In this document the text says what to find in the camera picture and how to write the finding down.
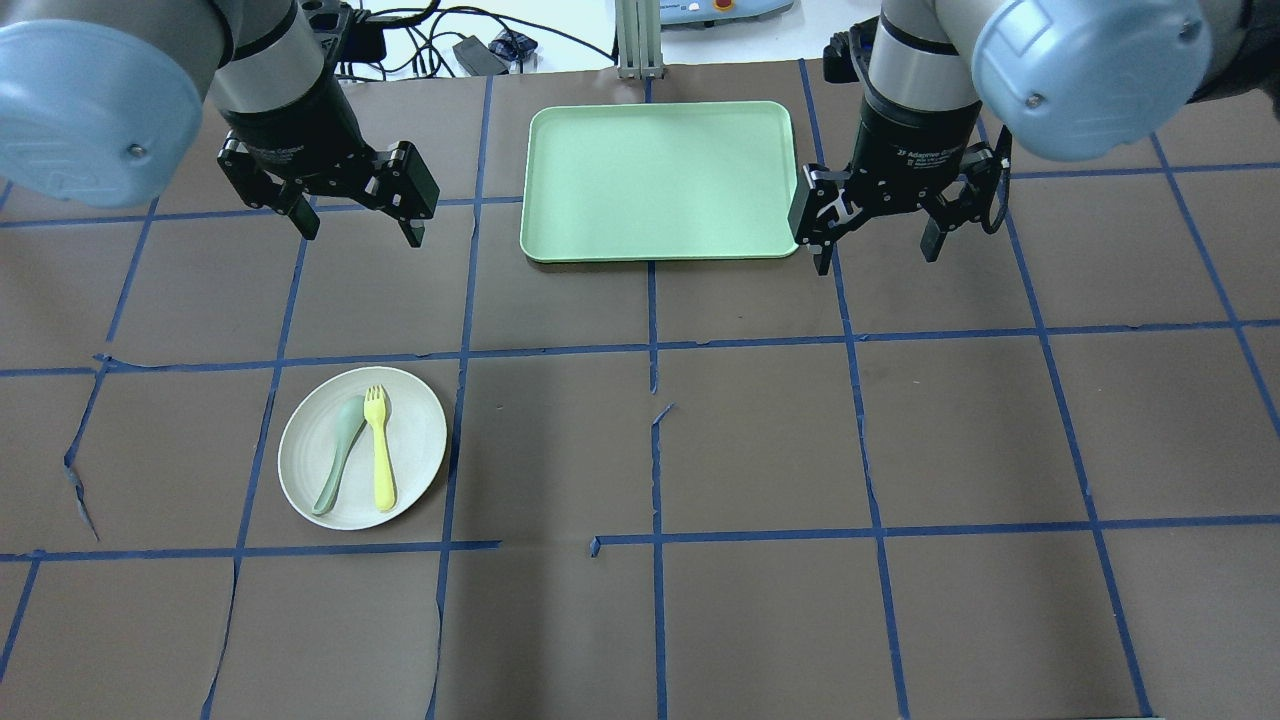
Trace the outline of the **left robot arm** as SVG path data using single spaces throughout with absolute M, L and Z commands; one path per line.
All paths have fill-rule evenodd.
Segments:
M 228 124 L 216 163 L 243 205 L 311 240 L 308 200 L 348 199 L 417 247 L 439 184 L 413 143 L 367 143 L 338 77 L 383 59 L 381 32 L 401 26 L 346 1 L 5 1 L 3 176 L 138 206 L 170 184 L 211 105 Z

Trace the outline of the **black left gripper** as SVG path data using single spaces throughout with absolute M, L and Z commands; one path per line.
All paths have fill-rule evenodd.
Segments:
M 229 133 L 218 167 L 244 205 L 270 209 L 315 241 L 320 220 L 307 199 L 348 199 L 396 219 L 410 247 L 422 247 L 439 184 L 413 143 L 381 151 L 367 143 L 344 95 L 223 117 Z

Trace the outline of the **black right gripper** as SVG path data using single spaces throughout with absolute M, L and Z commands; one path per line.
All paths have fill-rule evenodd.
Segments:
M 966 223 L 997 233 L 1009 213 L 1012 133 L 974 143 L 982 102 L 948 111 L 918 111 L 868 95 L 852 154 L 840 170 L 801 165 L 788 225 L 796 245 L 812 250 L 826 277 L 837 242 L 869 220 L 923 211 L 920 251 L 940 259 L 948 234 Z

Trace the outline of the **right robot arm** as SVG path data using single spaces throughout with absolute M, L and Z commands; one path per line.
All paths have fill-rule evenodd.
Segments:
M 828 274 L 869 220 L 923 211 L 920 251 L 973 223 L 997 233 L 1012 151 L 1102 158 L 1184 106 L 1257 88 L 1277 96 L 1275 1 L 883 1 L 835 33 L 828 83 L 861 86 L 841 169 L 805 164 L 794 240 Z

